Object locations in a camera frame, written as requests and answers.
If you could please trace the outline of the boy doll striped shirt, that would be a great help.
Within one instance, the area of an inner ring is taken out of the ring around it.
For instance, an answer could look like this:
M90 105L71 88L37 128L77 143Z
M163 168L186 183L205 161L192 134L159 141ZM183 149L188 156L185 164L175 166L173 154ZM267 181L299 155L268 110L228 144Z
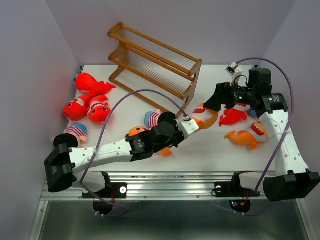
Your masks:
M148 111L144 116L144 124L147 128L151 129L158 125L158 119L162 111L157 109L156 111Z

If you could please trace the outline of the boy doll blue pants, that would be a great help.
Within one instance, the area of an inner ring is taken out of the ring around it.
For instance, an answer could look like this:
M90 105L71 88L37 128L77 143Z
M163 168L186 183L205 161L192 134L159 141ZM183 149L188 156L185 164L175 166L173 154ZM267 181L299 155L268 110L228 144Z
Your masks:
M251 108L251 109L248 111L248 114L249 114L251 117L253 117L253 118L255 118L255 119L258 119L257 112L256 112L254 109Z

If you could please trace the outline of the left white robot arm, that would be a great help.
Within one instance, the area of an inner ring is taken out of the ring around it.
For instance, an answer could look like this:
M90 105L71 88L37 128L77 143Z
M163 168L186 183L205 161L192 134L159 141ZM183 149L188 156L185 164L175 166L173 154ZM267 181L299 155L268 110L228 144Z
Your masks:
M44 161L48 191L58 193L86 185L100 197L106 197L111 193L111 184L103 174L94 176L90 182L91 169L149 159L165 148L177 147L186 138L181 122L173 113L164 112L156 126L134 135L127 134L114 143L87 148L58 144Z

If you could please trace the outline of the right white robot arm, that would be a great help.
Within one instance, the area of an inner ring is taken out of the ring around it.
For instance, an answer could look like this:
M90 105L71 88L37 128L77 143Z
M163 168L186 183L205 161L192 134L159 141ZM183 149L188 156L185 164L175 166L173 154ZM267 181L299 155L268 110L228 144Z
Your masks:
M236 104L250 105L257 114L274 149L263 173L236 172L231 182L220 192L230 196L242 195L247 190L263 193L271 202L305 198L319 183L320 175L312 172L291 132L291 114L281 93L272 92L272 73L267 68L249 70L245 86L238 84L242 70L237 64L226 71L231 82L218 83L213 96L204 104L208 110L220 111Z

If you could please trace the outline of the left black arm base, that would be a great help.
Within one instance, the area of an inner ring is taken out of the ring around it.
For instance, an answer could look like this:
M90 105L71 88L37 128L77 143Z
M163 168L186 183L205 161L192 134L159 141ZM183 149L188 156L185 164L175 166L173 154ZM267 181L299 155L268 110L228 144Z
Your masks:
M128 184L111 181L106 172L89 171L84 178L84 183L93 193L103 199L125 199L127 197Z

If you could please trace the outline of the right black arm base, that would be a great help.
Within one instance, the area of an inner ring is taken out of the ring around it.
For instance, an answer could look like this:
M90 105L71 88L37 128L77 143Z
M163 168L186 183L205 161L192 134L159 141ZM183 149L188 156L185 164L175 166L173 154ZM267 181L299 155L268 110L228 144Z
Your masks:
M217 198L260 196L259 193L256 193L251 189L241 187L240 175L244 173L249 173L249 171L236 172L229 181L215 182L211 195Z

